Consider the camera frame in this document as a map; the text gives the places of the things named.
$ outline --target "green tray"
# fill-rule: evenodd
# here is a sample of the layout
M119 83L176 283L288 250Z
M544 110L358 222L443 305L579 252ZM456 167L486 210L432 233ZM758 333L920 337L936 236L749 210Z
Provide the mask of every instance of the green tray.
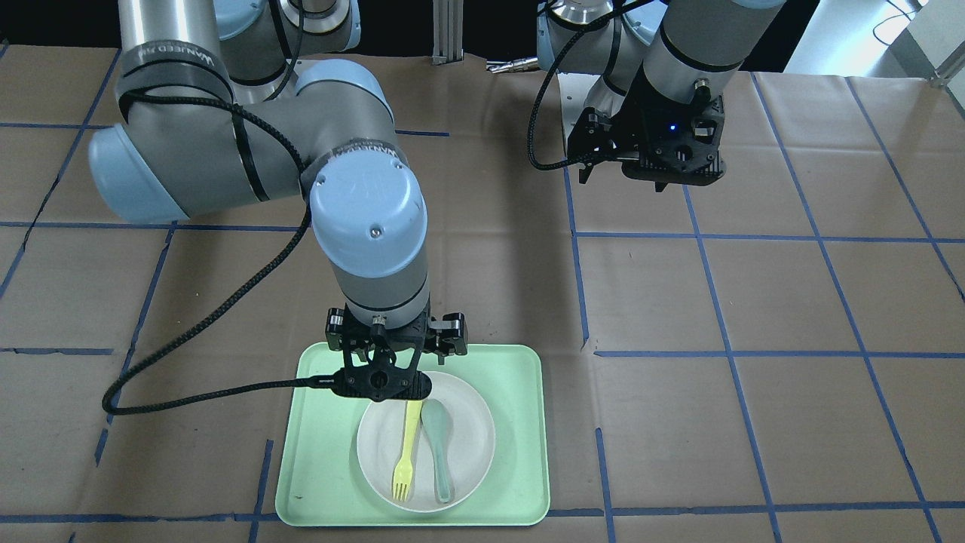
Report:
M298 377L331 374L342 353L317 343L302 354ZM369 400L296 388L275 495L291 526L529 526L549 511L549 470L539 356L522 345L470 345L444 365L424 357L420 369L442 371L475 388L496 424L489 474L466 501L438 513L410 513L383 500L355 456L355 433Z

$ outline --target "plastic spoon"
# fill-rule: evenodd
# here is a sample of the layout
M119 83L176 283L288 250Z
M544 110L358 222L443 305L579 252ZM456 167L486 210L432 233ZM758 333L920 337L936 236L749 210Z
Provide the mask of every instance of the plastic spoon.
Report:
M439 501L449 503L453 500L453 482L449 478L449 465L446 463L446 441L451 424L449 412L439 400L426 400L423 403L422 422L435 465L435 494Z

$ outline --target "white plate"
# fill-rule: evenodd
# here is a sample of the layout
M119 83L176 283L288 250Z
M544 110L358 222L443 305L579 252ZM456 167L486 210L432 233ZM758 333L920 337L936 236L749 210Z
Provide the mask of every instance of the white plate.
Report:
M432 379L429 398L442 403L452 422L446 459L453 500L442 503L435 496L435 466L422 424L413 447L409 500L399 503L392 499L392 472L402 452L405 402L372 402L362 415L355 447L362 474L372 489L392 505L415 513L442 511L469 498L485 479L496 452L496 426L483 397L458 377L425 373Z

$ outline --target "yellow fork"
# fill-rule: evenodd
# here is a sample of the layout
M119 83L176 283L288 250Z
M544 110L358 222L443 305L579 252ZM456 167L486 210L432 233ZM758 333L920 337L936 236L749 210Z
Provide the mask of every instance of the yellow fork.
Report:
M419 428L419 415L422 413L422 400L405 402L405 431L402 435L402 456L392 472L392 499L409 499L412 485L412 445L416 442L416 429Z

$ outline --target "robotic arm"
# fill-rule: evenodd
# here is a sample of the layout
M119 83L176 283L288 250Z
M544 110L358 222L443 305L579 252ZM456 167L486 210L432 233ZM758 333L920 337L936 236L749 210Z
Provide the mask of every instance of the robotic arm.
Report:
M166 222L301 194L345 295L325 323L345 367L310 386L375 401L428 396L420 354L466 354L465 320L429 316L426 202L378 82L325 60L287 96L237 105L284 85L286 43L354 46L355 0L122 0L120 15L126 123L89 148L108 206L130 222ZM409 348L411 361L396 364Z
M784 2L541 4L540 67L549 71L557 62L559 71L600 74L566 141L567 156L585 165L580 183L606 160L618 161L629 178L654 181L658 192L720 179L721 93ZM611 17L605 26L602 17ZM561 58L577 33L581 39Z

